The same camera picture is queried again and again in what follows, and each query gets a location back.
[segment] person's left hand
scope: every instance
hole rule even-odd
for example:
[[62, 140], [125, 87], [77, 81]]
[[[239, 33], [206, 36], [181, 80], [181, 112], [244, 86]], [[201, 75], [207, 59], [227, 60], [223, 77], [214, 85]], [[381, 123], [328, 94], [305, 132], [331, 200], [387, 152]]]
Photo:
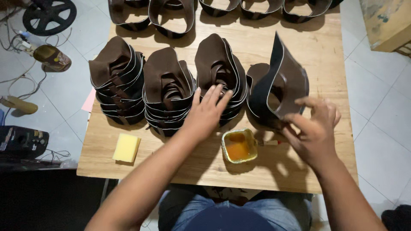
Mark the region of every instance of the person's left hand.
[[188, 113], [180, 132], [186, 133], [187, 137], [197, 142], [207, 139], [217, 127], [221, 114], [233, 96], [233, 91], [229, 90], [217, 103], [223, 85], [211, 86], [200, 103], [201, 89], [197, 88], [193, 104]]

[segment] hand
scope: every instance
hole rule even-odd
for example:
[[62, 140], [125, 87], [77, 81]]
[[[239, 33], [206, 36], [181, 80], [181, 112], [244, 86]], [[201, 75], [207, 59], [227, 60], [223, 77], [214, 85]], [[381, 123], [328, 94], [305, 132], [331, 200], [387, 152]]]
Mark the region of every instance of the hand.
[[180, 131], [186, 136], [201, 142], [207, 139], [217, 127], [221, 114], [233, 96], [233, 91], [229, 90], [218, 102], [223, 85], [211, 86], [200, 103], [201, 89], [197, 88], [193, 104]]
[[301, 130], [299, 134], [287, 124], [282, 133], [289, 143], [308, 165], [315, 171], [331, 165], [338, 160], [335, 151], [334, 127], [341, 118], [341, 113], [330, 100], [304, 97], [295, 101], [297, 105], [311, 108], [311, 119], [298, 113], [290, 113], [285, 120]]

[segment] black wheel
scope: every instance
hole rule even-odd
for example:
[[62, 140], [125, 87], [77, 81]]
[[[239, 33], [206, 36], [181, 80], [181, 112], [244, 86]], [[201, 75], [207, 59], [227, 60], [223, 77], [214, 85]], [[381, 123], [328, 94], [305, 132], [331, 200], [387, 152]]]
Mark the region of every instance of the black wheel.
[[[23, 25], [28, 32], [38, 36], [50, 36], [58, 34], [67, 29], [75, 20], [77, 9], [71, 0], [40, 0], [41, 7], [35, 3], [31, 4], [23, 15]], [[53, 2], [62, 2], [63, 4], [53, 6]], [[67, 19], [63, 19], [58, 14], [70, 10]], [[36, 28], [31, 24], [32, 20], [38, 20]], [[59, 26], [46, 30], [49, 22], [57, 22]]]

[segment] glue container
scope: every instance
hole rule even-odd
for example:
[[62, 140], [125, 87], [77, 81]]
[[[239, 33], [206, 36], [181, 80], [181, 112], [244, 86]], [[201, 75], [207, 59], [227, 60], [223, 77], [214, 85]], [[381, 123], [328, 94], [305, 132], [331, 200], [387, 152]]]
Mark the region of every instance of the glue container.
[[72, 64], [72, 60], [67, 55], [57, 49], [57, 47], [50, 45], [41, 45], [35, 49], [33, 57], [57, 72], [66, 71]]

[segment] pink paper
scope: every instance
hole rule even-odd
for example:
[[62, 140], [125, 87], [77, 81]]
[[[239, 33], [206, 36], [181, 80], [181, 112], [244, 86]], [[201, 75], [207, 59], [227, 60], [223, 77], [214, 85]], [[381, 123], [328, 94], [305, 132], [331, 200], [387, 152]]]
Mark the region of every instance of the pink paper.
[[81, 109], [91, 112], [91, 109], [93, 108], [93, 103], [94, 103], [94, 98], [96, 97], [96, 89], [91, 89], [90, 94], [87, 96], [87, 99], [85, 100], [83, 106]]

